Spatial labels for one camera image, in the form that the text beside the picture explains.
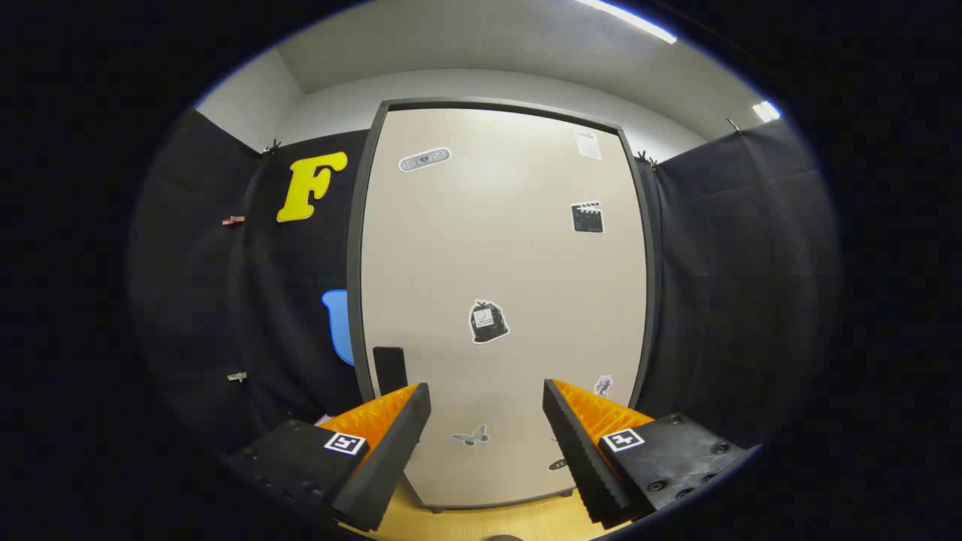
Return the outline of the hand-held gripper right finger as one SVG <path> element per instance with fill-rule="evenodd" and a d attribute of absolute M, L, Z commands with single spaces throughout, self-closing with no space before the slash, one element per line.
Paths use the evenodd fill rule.
<path fill-rule="evenodd" d="M 759 452 L 682 413 L 652 418 L 557 378 L 543 411 L 588 517 L 653 521 L 704 495 Z"/>

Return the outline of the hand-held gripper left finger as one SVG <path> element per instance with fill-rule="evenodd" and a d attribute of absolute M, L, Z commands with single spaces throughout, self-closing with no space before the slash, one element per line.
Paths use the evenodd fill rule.
<path fill-rule="evenodd" d="M 430 414 L 428 384 L 416 383 L 320 425 L 283 422 L 225 462 L 317 526 L 378 530 Z"/>

